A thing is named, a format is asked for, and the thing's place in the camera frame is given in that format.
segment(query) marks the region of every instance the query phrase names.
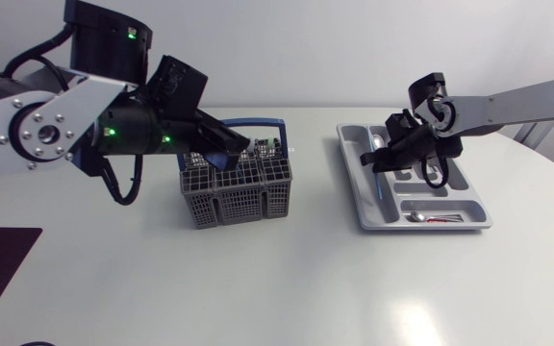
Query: white wall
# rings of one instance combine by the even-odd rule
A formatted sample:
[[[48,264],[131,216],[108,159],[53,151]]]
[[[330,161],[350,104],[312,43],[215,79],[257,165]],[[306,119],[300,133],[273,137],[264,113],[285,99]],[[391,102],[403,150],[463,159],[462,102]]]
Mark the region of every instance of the white wall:
[[[169,54],[206,73],[202,106],[407,107],[433,71],[459,95],[554,79],[554,0],[91,2],[154,30],[150,71]],[[63,0],[0,0],[0,70],[62,17]]]

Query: utensil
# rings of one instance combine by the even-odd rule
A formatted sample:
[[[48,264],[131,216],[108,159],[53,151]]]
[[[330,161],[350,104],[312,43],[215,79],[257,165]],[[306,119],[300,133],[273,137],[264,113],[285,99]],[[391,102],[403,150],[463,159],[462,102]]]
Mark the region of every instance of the utensil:
[[[369,146],[371,147],[371,151],[376,151],[382,147],[382,137],[377,134],[373,134],[369,138]],[[380,176],[379,173],[375,173],[375,187],[377,188],[377,196],[382,199],[382,186],[380,184]]]
[[[464,222],[462,216],[459,214],[426,216],[416,210],[412,210],[412,212],[410,212],[410,216],[415,222]]]
[[[382,147],[382,137],[380,135],[373,135],[373,147],[375,150]]]

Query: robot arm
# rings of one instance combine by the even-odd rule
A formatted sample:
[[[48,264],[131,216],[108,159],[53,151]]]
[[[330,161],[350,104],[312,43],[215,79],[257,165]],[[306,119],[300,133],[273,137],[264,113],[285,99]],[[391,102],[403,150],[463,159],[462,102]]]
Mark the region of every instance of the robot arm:
[[[198,109],[207,76],[164,56],[148,83],[152,31],[121,13],[65,3],[63,30],[12,59],[0,72],[0,174],[73,163],[102,177],[116,202],[136,198],[142,155],[197,152],[233,169],[249,139]],[[42,55],[72,37],[69,69]],[[24,62],[44,63],[23,80]],[[131,192],[122,197],[108,155],[135,155]]]
[[[420,162],[430,187],[444,186],[449,177],[446,159],[463,151],[461,136],[481,136],[504,125],[554,120],[554,81],[491,96],[448,96],[441,73],[432,73],[409,88],[414,116],[408,110],[386,122],[388,147],[361,156],[374,172],[409,169]],[[426,165],[437,159],[442,171],[438,185],[426,178]]]

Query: white table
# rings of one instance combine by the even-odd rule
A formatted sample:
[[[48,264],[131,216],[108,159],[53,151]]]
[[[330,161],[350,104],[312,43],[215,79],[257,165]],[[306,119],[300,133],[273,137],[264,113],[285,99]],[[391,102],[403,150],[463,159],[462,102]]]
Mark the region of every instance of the white table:
[[[290,215],[194,230],[174,157],[145,159],[131,207],[71,164],[1,176],[0,226],[44,232],[0,299],[0,345],[554,345],[552,162],[465,138],[494,226],[373,234],[335,127],[398,110],[207,111],[286,119]]]

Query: cutlery tray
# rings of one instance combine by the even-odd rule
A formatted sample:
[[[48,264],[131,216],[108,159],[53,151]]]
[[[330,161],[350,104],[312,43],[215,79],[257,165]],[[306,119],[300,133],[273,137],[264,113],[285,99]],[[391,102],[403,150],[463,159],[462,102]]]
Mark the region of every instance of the cutlery tray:
[[[381,146],[390,142],[386,127],[340,124],[337,132],[364,229],[480,230],[492,226],[480,197],[454,160],[448,159],[448,183],[434,189],[425,183],[420,164],[408,170],[384,173],[373,173],[371,164],[361,165],[360,156],[374,151],[373,135],[382,138]],[[441,171],[435,160],[429,160],[427,171],[429,179],[438,184]],[[429,216],[457,213],[464,222],[415,222],[410,216],[413,210]]]

